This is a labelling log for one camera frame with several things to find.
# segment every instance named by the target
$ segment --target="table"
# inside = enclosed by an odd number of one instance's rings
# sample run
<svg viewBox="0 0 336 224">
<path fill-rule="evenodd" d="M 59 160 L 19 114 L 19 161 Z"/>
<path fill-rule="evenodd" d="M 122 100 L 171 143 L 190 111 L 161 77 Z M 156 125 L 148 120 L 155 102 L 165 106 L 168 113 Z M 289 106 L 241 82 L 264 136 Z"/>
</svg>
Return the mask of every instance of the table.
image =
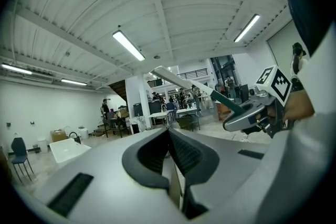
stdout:
<svg viewBox="0 0 336 224">
<path fill-rule="evenodd" d="M 166 116 L 167 116 L 167 111 L 164 111 L 164 112 L 150 114 L 149 118 L 160 118 L 160 117 L 165 118 Z"/>
<path fill-rule="evenodd" d="M 108 124 L 110 126 L 110 130 L 112 130 L 113 133 L 114 133 L 114 131 L 119 130 L 121 138 L 122 138 L 121 130 L 127 130 L 127 134 L 129 134 L 125 118 L 114 118 L 114 119 L 107 119 L 107 120 L 103 119 L 103 123 L 104 123 L 106 137 L 108 137 L 107 136 L 107 130 L 106 130 L 106 124 Z"/>
<path fill-rule="evenodd" d="M 197 114 L 197 108 L 187 108 L 187 109 L 179 109 L 177 110 L 176 114 L 179 115 L 179 114 L 189 114 L 190 112 L 194 112 L 195 113 L 195 116 L 197 118 L 197 123 L 198 123 L 198 129 L 200 130 L 201 127 L 200 127 L 200 121 L 198 119 L 198 114 Z"/>
</svg>

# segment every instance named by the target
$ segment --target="chair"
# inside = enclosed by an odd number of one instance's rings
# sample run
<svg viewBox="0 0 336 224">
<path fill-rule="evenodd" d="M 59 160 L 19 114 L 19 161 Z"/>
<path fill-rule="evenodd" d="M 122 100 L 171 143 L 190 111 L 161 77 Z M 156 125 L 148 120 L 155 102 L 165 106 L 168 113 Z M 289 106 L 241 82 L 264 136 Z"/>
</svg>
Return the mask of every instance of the chair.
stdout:
<svg viewBox="0 0 336 224">
<path fill-rule="evenodd" d="M 174 120 L 176 119 L 176 110 L 168 110 L 167 111 L 167 123 L 171 126 Z"/>
<path fill-rule="evenodd" d="M 19 166 L 20 170 L 21 170 L 22 175 L 24 175 L 24 173 L 22 172 L 21 166 L 20 166 L 20 164 L 22 163 L 25 170 L 26 170 L 26 173 L 27 173 L 27 175 L 28 175 L 28 177 L 31 181 L 30 175 L 28 174 L 27 168 L 25 166 L 25 161 L 26 160 L 28 161 L 30 170 L 32 171 L 32 173 L 34 173 L 34 172 L 33 172 L 32 167 L 30 166 L 30 163 L 29 163 L 29 160 L 28 160 L 28 157 L 27 157 L 27 150 L 26 150 L 25 142 L 23 141 L 23 139 L 21 137 L 14 138 L 14 140 L 12 142 L 12 150 L 14 151 L 14 154 L 15 154 L 15 158 L 14 158 L 14 160 L 12 160 L 12 164 L 14 166 L 14 170 L 16 172 L 17 177 L 20 179 L 20 181 L 22 183 L 22 180 L 19 177 L 19 174 L 18 174 L 18 172 L 15 168 L 15 164 L 17 164 Z"/>
</svg>

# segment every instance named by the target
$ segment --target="bin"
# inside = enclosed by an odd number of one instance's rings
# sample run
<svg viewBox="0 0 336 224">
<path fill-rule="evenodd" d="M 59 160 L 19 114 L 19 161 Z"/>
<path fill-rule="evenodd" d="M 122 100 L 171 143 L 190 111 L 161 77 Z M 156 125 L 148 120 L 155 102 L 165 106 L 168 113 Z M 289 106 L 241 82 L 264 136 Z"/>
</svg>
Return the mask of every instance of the bin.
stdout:
<svg viewBox="0 0 336 224">
<path fill-rule="evenodd" d="M 38 138 L 37 144 L 40 147 L 42 153 L 48 152 L 47 140 L 45 139 L 45 137 Z"/>
<path fill-rule="evenodd" d="M 89 138 L 89 130 L 87 128 L 81 127 L 78 129 L 78 132 L 80 134 L 80 137 L 82 139 L 88 139 Z"/>
</svg>

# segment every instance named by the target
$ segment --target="vent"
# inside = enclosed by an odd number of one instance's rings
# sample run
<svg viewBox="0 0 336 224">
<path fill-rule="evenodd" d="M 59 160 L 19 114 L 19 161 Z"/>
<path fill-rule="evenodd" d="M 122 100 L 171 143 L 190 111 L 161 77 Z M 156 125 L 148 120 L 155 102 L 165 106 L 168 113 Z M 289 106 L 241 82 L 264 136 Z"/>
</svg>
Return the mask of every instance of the vent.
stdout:
<svg viewBox="0 0 336 224">
<path fill-rule="evenodd" d="M 52 80 L 54 79 L 53 77 L 48 78 L 48 77 L 44 77 L 44 76 L 40 76 L 36 74 L 31 74 L 31 75 L 25 74 L 23 78 L 26 80 L 33 80 L 33 81 L 38 81 L 38 82 L 43 82 L 43 83 L 48 83 L 48 84 L 51 84 Z"/>
</svg>

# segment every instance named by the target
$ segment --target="black slot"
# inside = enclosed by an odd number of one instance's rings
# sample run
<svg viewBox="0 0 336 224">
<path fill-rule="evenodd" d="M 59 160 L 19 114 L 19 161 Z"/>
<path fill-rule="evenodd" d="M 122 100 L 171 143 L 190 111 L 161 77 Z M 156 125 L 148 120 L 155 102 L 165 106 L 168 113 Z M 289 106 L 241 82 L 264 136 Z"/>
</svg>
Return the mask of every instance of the black slot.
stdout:
<svg viewBox="0 0 336 224">
<path fill-rule="evenodd" d="M 93 176 L 79 173 L 50 202 L 48 207 L 61 216 L 67 217 L 92 180 Z"/>
<path fill-rule="evenodd" d="M 249 151 L 249 150 L 240 150 L 238 154 L 242 154 L 244 156 L 248 156 L 254 159 L 262 159 L 264 156 L 264 153 Z"/>
</svg>

